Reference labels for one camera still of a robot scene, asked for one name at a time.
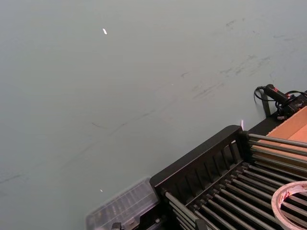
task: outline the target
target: black cable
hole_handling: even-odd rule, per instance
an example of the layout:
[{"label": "black cable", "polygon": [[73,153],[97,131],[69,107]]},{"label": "black cable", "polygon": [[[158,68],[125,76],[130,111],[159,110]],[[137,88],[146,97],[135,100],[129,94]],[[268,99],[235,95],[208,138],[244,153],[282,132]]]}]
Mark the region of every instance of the black cable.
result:
[{"label": "black cable", "polygon": [[258,86],[255,91],[254,91],[254,100],[256,101],[255,97],[257,97],[258,99],[262,100],[262,101],[265,101],[265,102],[275,102],[275,100],[266,100],[266,99],[263,99],[261,97],[259,97],[257,95],[257,92],[260,91],[260,90],[264,90],[264,86]]},{"label": "black cable", "polygon": [[286,107],[288,104],[290,104],[292,101],[294,101],[297,97],[294,96],[294,93],[300,93],[301,95],[305,96],[307,98],[307,93],[306,92],[301,92],[301,91],[296,91],[296,90],[292,90],[286,93],[286,95],[292,94],[291,96],[289,96],[288,100],[286,100],[284,103],[279,103],[276,100],[267,100],[267,99],[263,99],[261,97],[259,97],[259,95],[257,95],[257,92],[259,92],[260,90],[264,90],[265,86],[258,86],[255,91],[254,91],[254,100],[256,102],[255,97],[257,97],[258,99],[262,100],[262,101],[266,101],[266,102],[275,102],[275,106],[277,108],[277,114],[278,115],[282,115],[283,113],[283,108]]}]

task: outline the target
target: gray wall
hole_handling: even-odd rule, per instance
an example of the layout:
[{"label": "gray wall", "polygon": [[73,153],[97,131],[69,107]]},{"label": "gray wall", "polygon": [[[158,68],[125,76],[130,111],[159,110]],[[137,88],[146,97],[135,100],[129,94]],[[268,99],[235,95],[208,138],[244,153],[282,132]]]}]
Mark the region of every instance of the gray wall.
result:
[{"label": "gray wall", "polygon": [[223,127],[261,121],[258,85],[305,90],[306,9],[2,0],[0,228],[81,230],[93,208]]}]

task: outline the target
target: clear plastic container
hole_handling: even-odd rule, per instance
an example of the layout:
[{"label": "clear plastic container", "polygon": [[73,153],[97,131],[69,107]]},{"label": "clear plastic container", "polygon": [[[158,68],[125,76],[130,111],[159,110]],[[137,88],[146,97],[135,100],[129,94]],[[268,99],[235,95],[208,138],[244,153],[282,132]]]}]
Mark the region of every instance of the clear plastic container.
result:
[{"label": "clear plastic container", "polygon": [[86,217],[87,230],[111,230],[112,224],[121,222],[125,230],[140,223],[140,216],[158,202],[149,178],[145,178]]}]

